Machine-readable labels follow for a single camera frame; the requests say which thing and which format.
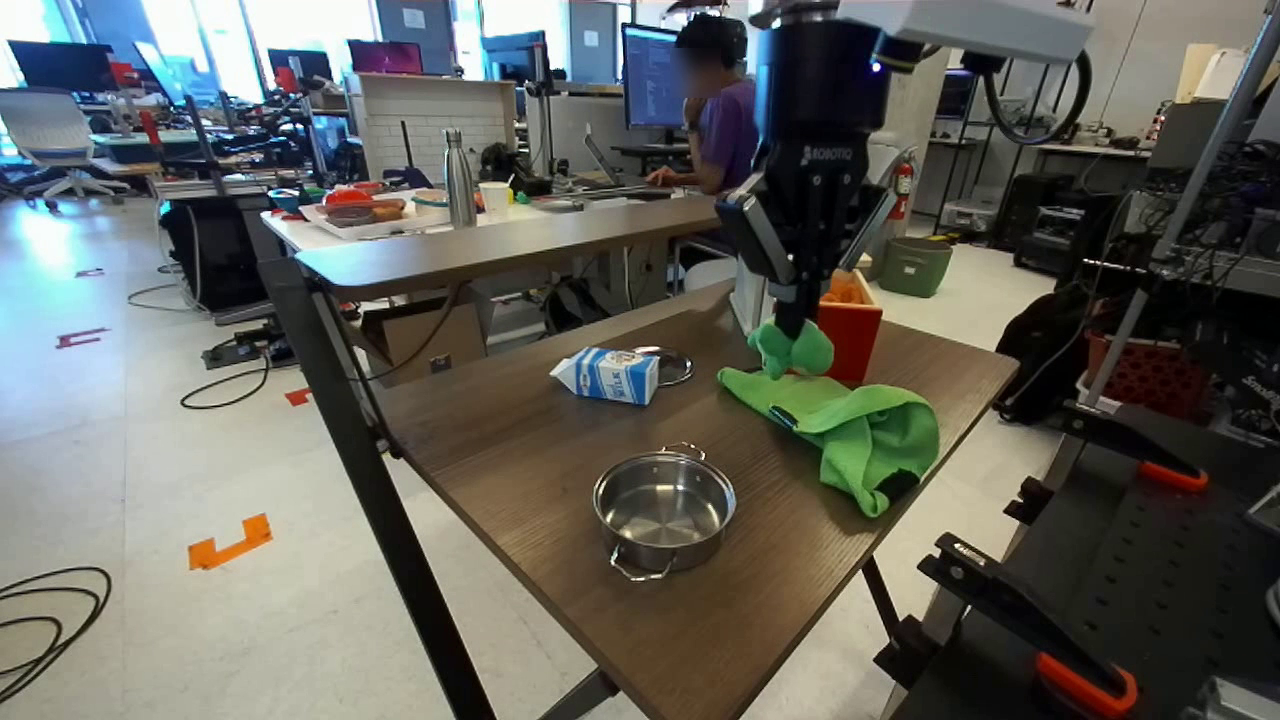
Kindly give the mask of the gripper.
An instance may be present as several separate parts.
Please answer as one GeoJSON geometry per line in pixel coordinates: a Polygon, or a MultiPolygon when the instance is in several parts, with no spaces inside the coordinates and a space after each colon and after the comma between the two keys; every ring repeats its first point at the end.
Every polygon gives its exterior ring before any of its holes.
{"type": "Polygon", "coordinates": [[[771,297],[786,338],[814,338],[833,274],[852,269],[896,202],[890,190],[864,184],[868,140],[884,123],[890,94],[890,73],[874,68],[883,38],[847,18],[783,18],[764,33],[763,174],[716,201],[739,259],[730,299],[746,333],[764,324],[771,297]],[[800,274],[780,232],[801,232],[800,274]]]}

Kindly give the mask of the green toy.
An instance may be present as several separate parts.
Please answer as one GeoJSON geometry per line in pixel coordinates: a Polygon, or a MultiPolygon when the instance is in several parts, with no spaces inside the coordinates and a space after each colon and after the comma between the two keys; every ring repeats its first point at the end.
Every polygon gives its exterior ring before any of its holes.
{"type": "Polygon", "coordinates": [[[805,320],[794,338],[765,322],[748,337],[748,345],[759,354],[762,372],[774,380],[792,372],[824,375],[835,363],[832,341],[813,320],[805,320]]]}

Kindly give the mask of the fire extinguisher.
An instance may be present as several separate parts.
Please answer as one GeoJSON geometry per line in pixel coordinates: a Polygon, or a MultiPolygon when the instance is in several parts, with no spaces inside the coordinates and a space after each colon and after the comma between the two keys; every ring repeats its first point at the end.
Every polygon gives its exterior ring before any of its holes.
{"type": "Polygon", "coordinates": [[[890,174],[890,190],[893,193],[893,206],[887,219],[902,220],[913,197],[916,183],[916,147],[904,149],[895,160],[890,174]]]}

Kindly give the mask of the green bin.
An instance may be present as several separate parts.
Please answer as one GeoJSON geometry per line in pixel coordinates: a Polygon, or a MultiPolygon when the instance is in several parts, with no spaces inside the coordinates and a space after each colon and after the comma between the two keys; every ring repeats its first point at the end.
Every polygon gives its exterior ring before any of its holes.
{"type": "Polygon", "coordinates": [[[940,236],[897,237],[884,243],[879,287],[918,299],[934,297],[946,277],[954,247],[940,236]]]}

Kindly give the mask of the person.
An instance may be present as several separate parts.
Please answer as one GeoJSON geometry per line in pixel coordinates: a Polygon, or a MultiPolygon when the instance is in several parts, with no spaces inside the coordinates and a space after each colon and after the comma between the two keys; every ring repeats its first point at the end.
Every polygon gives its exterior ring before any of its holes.
{"type": "Polygon", "coordinates": [[[648,184],[719,195],[751,174],[759,132],[756,88],[742,70],[745,54],[745,26],[736,19],[699,13],[677,33],[675,55],[692,169],[662,167],[646,177],[648,184]]]}

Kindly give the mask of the small steel pot lid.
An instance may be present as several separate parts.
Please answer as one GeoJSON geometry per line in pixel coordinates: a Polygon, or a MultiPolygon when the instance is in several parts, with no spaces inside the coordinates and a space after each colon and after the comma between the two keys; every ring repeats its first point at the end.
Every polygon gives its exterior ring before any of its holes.
{"type": "Polygon", "coordinates": [[[675,348],[649,345],[637,346],[632,351],[658,360],[658,387],[678,386],[692,377],[692,360],[675,348]]]}

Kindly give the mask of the green cloth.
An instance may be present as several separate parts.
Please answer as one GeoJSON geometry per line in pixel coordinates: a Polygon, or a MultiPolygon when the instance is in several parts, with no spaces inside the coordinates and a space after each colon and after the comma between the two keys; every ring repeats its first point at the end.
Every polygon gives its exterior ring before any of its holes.
{"type": "Polygon", "coordinates": [[[910,495],[941,455],[934,409],[895,386],[850,388],[828,377],[724,368],[719,384],[737,401],[820,450],[819,480],[874,519],[910,495]]]}

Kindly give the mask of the small steel pot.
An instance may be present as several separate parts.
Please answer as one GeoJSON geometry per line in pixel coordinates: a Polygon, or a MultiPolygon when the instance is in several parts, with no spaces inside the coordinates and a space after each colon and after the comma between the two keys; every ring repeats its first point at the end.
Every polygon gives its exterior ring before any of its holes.
{"type": "Polygon", "coordinates": [[[632,583],[659,582],[710,560],[739,498],[707,452],[689,442],[627,457],[591,491],[609,565],[632,583]]]}

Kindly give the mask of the steel bottle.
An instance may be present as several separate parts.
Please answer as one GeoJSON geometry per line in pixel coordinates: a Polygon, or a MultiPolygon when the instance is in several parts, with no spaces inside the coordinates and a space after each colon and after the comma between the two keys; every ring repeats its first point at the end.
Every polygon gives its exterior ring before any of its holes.
{"type": "Polygon", "coordinates": [[[456,228],[470,228],[477,224],[474,177],[468,155],[463,147],[460,128],[443,129],[445,141],[443,176],[445,182],[447,209],[451,224],[456,228]]]}

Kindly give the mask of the white tiled partition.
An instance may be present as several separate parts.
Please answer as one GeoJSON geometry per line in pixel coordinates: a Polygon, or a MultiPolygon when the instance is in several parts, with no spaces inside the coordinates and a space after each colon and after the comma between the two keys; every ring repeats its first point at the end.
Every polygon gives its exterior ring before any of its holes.
{"type": "Polygon", "coordinates": [[[445,129],[460,131],[476,181],[485,149],[494,143],[516,149],[513,82],[348,73],[344,85],[372,181],[406,167],[419,168],[434,183],[442,181],[445,129]]]}

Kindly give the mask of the cardboard box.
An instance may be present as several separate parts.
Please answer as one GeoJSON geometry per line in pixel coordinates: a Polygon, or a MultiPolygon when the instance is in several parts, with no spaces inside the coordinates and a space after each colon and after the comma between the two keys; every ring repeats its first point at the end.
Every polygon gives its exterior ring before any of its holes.
{"type": "Polygon", "coordinates": [[[465,288],[454,302],[442,296],[367,310],[355,342],[369,378],[390,388],[484,359],[492,315],[492,302],[465,288]]]}

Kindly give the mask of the white tray with food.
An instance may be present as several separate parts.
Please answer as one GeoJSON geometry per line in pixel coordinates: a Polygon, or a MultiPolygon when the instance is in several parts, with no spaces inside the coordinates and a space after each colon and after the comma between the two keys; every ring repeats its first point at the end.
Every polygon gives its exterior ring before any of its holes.
{"type": "Polygon", "coordinates": [[[370,195],[357,201],[353,187],[337,190],[337,201],[324,199],[300,206],[301,217],[337,238],[376,240],[452,225],[440,190],[403,190],[370,195]]]}

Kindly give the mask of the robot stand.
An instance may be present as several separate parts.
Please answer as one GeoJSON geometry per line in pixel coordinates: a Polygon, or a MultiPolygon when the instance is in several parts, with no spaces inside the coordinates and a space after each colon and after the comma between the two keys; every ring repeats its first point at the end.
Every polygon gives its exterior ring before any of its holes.
{"type": "MultiPolygon", "coordinates": [[[[1207,491],[1064,433],[1005,509],[1016,539],[988,555],[1134,675],[1128,720],[1280,720],[1280,447],[1112,413],[1206,470],[1207,491]]],[[[1027,642],[934,587],[876,657],[896,683],[883,720],[1089,720],[1038,683],[1027,642]]]]}

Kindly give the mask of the power strip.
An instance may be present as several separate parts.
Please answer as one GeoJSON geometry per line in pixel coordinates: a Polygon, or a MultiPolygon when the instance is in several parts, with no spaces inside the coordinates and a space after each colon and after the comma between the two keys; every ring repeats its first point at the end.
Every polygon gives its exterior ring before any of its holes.
{"type": "Polygon", "coordinates": [[[237,331],[229,340],[202,351],[201,359],[206,370],[255,361],[269,361],[273,368],[297,364],[284,331],[274,320],[251,331],[237,331]]]}

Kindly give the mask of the office chair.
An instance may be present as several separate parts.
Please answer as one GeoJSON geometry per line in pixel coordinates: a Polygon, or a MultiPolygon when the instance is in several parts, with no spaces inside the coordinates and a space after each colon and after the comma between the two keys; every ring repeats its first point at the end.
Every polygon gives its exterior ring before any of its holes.
{"type": "Polygon", "coordinates": [[[96,145],[90,123],[69,92],[0,88],[0,122],[23,158],[38,168],[61,172],[60,179],[24,193],[29,206],[40,201],[58,215],[58,199],[64,193],[78,199],[101,193],[115,205],[124,202],[131,190],[127,183],[93,176],[96,145]]]}

